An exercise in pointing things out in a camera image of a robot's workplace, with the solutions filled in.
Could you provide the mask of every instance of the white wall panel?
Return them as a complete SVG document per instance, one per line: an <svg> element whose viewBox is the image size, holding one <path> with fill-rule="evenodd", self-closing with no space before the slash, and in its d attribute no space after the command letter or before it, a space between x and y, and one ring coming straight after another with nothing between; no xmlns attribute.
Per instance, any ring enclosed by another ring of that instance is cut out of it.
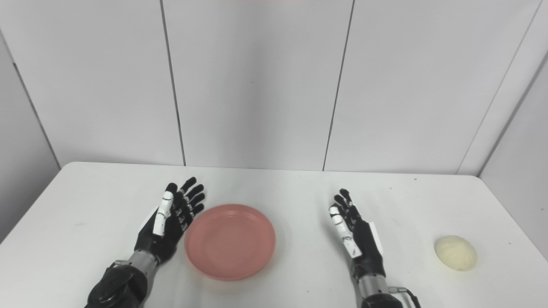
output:
<svg viewBox="0 0 548 308"><path fill-rule="evenodd" d="M548 258L548 66L500 140L481 179Z"/></svg>
<svg viewBox="0 0 548 308"><path fill-rule="evenodd" d="M321 170L351 0L164 0L187 164Z"/></svg>
<svg viewBox="0 0 548 308"><path fill-rule="evenodd" d="M0 0L0 26L61 165L182 164L159 1Z"/></svg>
<svg viewBox="0 0 548 308"><path fill-rule="evenodd" d="M326 170L456 173L538 4L357 0Z"/></svg>
<svg viewBox="0 0 548 308"><path fill-rule="evenodd" d="M0 242L58 171L0 35Z"/></svg>
<svg viewBox="0 0 548 308"><path fill-rule="evenodd" d="M547 50L548 2L543 1L466 153L459 174L477 175Z"/></svg>

